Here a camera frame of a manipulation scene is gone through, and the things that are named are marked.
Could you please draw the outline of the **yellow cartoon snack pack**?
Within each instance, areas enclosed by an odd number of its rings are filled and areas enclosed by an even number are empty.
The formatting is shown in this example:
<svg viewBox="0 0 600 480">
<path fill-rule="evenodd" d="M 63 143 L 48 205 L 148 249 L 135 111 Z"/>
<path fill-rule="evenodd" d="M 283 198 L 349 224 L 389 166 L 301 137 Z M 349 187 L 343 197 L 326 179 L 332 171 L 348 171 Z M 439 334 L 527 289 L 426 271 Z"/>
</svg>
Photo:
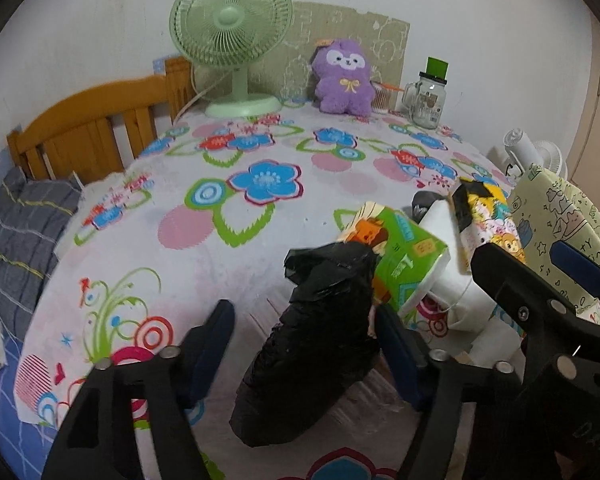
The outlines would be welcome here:
<svg viewBox="0 0 600 480">
<path fill-rule="evenodd" d="M 503 248 L 521 263 L 526 262 L 505 193 L 497 184 L 460 178 L 451 200 L 468 268 L 475 250 L 488 243 Z"/>
</svg>

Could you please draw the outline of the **green tissue pack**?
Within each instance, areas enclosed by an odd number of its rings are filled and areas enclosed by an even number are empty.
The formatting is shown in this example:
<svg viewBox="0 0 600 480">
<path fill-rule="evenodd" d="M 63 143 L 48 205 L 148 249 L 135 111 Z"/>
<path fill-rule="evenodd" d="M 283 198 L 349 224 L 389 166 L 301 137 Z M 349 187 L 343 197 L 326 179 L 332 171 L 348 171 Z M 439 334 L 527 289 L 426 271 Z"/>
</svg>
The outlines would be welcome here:
<svg viewBox="0 0 600 480">
<path fill-rule="evenodd" d="M 367 202 L 338 236 L 368 246 L 378 263 L 373 279 L 378 304 L 406 318 L 424 299 L 451 261 L 447 244 L 403 211 Z"/>
</svg>

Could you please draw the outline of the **black plastic bag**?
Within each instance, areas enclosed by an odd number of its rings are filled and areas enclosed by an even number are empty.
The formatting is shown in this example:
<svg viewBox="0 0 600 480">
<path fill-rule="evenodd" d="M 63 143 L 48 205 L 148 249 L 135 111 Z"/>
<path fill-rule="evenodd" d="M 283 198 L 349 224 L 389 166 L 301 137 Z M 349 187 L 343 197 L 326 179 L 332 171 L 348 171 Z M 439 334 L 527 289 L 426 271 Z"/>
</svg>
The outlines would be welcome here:
<svg viewBox="0 0 600 480">
<path fill-rule="evenodd" d="M 370 372 L 379 356 L 368 332 L 377 260 L 359 242 L 288 252 L 288 307 L 245 372 L 230 416 L 243 444 L 297 439 Z"/>
</svg>

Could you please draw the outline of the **yellow cartoon fabric storage box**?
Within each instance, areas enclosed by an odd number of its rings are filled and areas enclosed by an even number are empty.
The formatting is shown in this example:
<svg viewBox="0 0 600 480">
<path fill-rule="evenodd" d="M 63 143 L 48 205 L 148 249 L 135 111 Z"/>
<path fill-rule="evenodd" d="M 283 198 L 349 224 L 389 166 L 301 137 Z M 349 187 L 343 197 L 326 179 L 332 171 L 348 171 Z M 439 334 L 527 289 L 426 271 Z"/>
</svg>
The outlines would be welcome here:
<svg viewBox="0 0 600 480">
<path fill-rule="evenodd" d="M 600 265 L 600 212 L 580 188 L 532 165 L 508 198 L 526 263 L 576 308 L 577 316 L 600 325 L 600 300 L 550 262 L 550 246 L 566 242 Z"/>
</svg>

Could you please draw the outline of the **blue grid bed sheet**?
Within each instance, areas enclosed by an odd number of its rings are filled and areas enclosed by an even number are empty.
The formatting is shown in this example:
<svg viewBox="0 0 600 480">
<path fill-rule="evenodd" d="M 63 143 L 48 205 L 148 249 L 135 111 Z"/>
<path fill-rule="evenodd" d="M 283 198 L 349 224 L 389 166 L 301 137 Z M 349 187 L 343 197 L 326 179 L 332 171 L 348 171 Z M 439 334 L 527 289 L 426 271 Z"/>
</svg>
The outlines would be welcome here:
<svg viewBox="0 0 600 480">
<path fill-rule="evenodd" d="M 22 344 L 6 336 L 4 347 L 7 364 L 0 370 L 0 453 L 19 479 L 39 479 L 56 430 L 18 418 L 14 383 Z"/>
</svg>

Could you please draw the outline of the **white floor fan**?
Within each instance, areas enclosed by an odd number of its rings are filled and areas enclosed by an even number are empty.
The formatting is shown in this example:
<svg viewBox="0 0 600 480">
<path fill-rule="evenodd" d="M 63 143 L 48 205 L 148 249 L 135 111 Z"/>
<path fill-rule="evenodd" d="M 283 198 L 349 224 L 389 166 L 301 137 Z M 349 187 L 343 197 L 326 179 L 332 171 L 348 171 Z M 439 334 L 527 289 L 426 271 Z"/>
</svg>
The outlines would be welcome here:
<svg viewBox="0 0 600 480">
<path fill-rule="evenodd" d="M 553 142 L 533 141 L 524 130 L 516 128 L 503 136 L 503 148 L 507 155 L 505 175 L 511 184 L 516 184 L 532 164 L 568 178 L 566 159 Z"/>
</svg>

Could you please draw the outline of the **floral tablecloth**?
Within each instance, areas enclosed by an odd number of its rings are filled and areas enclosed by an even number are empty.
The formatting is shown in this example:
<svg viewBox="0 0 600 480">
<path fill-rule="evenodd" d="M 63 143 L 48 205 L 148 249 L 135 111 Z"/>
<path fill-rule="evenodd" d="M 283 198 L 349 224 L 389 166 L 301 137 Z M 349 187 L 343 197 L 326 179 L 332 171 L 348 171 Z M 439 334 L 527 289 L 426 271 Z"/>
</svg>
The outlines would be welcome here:
<svg viewBox="0 0 600 480">
<path fill-rule="evenodd" d="M 230 428 L 236 391 L 287 307 L 286 255 L 336 240 L 368 202 L 402 226 L 418 191 L 461 178 L 507 181 L 453 130 L 389 115 L 189 113 L 143 151 L 65 244 L 24 337 L 18 418 L 56 430 L 100 359 L 150 359 L 204 322 L 220 299 L 234 336 L 209 395 L 189 413 L 215 479 L 390 479 L 416 414 L 375 368 L 294 442 L 250 448 Z"/>
</svg>

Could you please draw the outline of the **grey plaid pillow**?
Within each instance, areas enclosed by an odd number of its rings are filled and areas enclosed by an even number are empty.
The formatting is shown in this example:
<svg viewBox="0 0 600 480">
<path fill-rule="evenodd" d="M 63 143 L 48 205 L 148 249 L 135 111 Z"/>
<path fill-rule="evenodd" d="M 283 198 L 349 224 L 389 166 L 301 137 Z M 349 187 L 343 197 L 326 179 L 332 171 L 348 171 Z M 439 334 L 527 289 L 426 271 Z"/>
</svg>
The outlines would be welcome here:
<svg viewBox="0 0 600 480">
<path fill-rule="evenodd" d="M 55 248 L 82 192 L 67 180 L 30 180 L 19 167 L 0 184 L 0 318 L 23 340 L 38 300 L 57 266 Z"/>
</svg>

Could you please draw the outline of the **glass jar with green lid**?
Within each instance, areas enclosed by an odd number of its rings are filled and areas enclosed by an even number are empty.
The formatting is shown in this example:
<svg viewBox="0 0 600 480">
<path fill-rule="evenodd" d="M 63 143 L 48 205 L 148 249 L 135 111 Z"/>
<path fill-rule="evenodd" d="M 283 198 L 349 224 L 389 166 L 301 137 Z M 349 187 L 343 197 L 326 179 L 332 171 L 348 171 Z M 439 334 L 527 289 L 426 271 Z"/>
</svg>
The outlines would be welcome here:
<svg viewBox="0 0 600 480">
<path fill-rule="evenodd" d="M 446 72 L 449 64 L 428 58 L 419 80 L 405 86 L 402 103 L 407 116 L 416 126 L 437 129 L 446 99 Z"/>
</svg>

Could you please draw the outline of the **toothpick jar orange lid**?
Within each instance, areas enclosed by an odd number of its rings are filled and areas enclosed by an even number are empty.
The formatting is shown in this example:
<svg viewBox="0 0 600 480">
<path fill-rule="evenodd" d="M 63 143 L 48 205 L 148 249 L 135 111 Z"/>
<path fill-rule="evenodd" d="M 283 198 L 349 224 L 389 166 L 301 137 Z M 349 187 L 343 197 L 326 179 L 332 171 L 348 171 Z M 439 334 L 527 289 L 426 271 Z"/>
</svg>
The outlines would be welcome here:
<svg viewBox="0 0 600 480">
<path fill-rule="evenodd" d="M 385 82 L 374 81 L 370 82 L 375 90 L 375 97 L 372 101 L 372 111 L 375 113 L 388 113 L 390 110 L 391 100 L 401 92 L 399 87 Z"/>
</svg>

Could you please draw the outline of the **purple plush toy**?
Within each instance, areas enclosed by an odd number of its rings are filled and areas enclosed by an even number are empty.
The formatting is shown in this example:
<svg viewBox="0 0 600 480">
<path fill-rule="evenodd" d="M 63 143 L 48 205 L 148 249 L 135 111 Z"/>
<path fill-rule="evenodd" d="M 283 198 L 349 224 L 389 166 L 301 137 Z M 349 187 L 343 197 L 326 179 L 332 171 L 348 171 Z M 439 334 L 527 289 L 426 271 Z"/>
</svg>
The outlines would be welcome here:
<svg viewBox="0 0 600 480">
<path fill-rule="evenodd" d="M 340 38 L 318 47 L 312 70 L 317 79 L 315 99 L 322 113 L 372 114 L 375 90 L 370 83 L 370 63 L 356 41 Z"/>
</svg>

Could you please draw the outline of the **green desk fan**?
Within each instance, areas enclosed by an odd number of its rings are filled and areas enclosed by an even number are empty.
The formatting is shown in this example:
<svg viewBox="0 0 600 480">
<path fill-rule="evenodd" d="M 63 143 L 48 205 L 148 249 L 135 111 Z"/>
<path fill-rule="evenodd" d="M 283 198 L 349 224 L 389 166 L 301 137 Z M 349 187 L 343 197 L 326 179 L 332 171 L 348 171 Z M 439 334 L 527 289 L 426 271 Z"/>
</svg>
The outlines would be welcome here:
<svg viewBox="0 0 600 480">
<path fill-rule="evenodd" d="M 275 96 L 249 91 L 249 66 L 285 38 L 292 0 L 175 0 L 169 29 L 178 52 L 193 65 L 226 70 L 230 93 L 211 101 L 206 115 L 228 119 L 280 111 Z"/>
</svg>

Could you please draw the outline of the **grey drawstring pouch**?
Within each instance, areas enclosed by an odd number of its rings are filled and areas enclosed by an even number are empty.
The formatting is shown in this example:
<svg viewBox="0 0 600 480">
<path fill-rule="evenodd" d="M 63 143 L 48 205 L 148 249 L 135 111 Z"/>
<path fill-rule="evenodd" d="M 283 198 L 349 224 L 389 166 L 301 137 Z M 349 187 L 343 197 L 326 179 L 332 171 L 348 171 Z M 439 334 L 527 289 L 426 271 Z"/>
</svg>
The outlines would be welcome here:
<svg viewBox="0 0 600 480">
<path fill-rule="evenodd" d="M 436 192 L 418 191 L 412 199 L 411 212 L 413 220 L 416 223 L 421 222 L 424 215 L 438 200 L 445 200 L 445 197 Z"/>
</svg>

